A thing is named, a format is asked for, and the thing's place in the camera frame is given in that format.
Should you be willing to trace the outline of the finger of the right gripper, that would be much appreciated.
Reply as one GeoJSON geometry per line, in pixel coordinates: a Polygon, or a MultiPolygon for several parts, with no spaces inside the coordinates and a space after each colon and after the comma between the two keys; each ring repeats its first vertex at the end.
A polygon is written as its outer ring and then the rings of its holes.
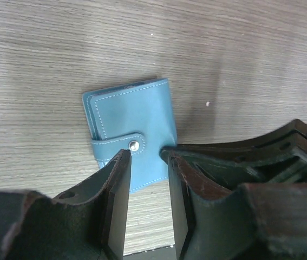
{"type": "Polygon", "coordinates": [[[268,134],[217,144],[179,144],[166,153],[181,156],[223,187],[241,183],[307,182],[307,123],[294,119],[268,134]]]}

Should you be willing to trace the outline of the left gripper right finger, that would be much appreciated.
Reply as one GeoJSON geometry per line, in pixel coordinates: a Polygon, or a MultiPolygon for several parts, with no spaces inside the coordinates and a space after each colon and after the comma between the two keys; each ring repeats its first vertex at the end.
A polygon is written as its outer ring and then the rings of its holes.
{"type": "Polygon", "coordinates": [[[307,259],[307,183],[253,183],[230,190],[164,149],[177,259],[307,259]]]}

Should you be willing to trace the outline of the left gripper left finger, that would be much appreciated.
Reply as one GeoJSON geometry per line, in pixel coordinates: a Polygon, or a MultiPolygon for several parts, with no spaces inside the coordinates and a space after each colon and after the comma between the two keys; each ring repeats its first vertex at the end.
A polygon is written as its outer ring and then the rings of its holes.
{"type": "Polygon", "coordinates": [[[122,259],[131,153],[51,198],[0,190],[0,259],[122,259]]]}

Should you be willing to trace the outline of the blue leather card holder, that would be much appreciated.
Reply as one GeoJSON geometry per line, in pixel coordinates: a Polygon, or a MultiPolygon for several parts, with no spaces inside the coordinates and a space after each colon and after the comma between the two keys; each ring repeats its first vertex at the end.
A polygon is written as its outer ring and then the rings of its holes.
{"type": "Polygon", "coordinates": [[[159,153],[178,138],[167,78],[85,92],[82,103],[100,168],[124,149],[132,155],[131,193],[168,178],[159,153]]]}

